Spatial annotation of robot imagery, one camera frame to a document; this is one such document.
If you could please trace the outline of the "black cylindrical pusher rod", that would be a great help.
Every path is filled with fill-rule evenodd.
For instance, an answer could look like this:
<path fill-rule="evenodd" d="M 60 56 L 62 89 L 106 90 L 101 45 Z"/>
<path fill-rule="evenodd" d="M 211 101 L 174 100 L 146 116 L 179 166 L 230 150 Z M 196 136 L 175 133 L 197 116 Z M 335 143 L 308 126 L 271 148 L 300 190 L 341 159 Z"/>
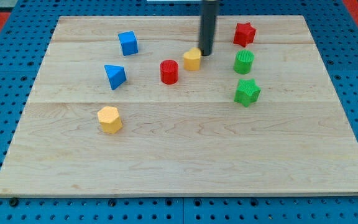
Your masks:
<path fill-rule="evenodd" d="M 216 18 L 219 13 L 219 0 L 203 0 L 200 13 L 198 48 L 202 56 L 209 56 L 213 51 Z"/>

